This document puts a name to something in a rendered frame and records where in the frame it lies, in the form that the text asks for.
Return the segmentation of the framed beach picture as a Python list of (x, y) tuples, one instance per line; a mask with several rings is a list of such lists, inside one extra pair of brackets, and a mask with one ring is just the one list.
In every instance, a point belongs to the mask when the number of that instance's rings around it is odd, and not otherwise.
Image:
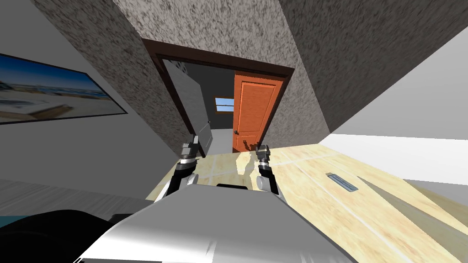
[(0, 125), (126, 113), (87, 73), (0, 53)]

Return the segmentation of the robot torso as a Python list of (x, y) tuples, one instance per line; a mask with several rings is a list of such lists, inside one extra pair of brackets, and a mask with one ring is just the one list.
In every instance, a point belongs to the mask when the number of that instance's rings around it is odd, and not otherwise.
[(192, 184), (120, 221), (85, 263), (357, 263), (269, 192)]

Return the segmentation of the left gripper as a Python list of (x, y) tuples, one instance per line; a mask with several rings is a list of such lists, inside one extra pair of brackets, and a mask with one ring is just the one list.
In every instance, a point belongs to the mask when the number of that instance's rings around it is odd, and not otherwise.
[(182, 144), (181, 159), (191, 159), (197, 156), (199, 150), (199, 138), (193, 135), (192, 142)]

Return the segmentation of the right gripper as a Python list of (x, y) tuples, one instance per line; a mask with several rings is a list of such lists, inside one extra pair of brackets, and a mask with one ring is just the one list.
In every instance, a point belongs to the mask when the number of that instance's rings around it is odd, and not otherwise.
[(269, 163), (271, 152), (268, 145), (257, 145), (255, 153), (260, 163)]

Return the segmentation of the small window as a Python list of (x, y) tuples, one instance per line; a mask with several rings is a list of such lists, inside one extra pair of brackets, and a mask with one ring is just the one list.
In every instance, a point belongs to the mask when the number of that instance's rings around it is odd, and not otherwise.
[(215, 112), (216, 113), (233, 113), (234, 112), (234, 98), (231, 97), (215, 97)]

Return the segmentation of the orange panelled door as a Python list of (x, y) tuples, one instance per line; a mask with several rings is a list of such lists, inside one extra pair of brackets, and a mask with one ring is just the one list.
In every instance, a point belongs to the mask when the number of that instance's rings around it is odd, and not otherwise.
[(233, 140), (234, 153), (253, 151), (261, 141), (283, 78), (235, 71)]

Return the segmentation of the grey door leaf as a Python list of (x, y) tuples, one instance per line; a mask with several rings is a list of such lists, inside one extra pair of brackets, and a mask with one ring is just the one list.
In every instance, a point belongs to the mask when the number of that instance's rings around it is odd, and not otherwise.
[(165, 68), (174, 84), (184, 110), (198, 136), (201, 155), (206, 156), (213, 136), (200, 85), (169, 60), (163, 60)]

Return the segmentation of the grey floor vent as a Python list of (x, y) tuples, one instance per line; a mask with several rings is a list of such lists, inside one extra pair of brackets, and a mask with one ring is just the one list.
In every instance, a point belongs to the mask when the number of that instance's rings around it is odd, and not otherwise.
[(340, 177), (337, 174), (334, 173), (327, 173), (327, 177), (329, 177), (332, 181), (337, 183), (339, 186), (347, 190), (348, 192), (355, 192), (358, 190), (356, 186), (353, 184), (349, 183), (348, 181), (344, 180), (342, 177)]

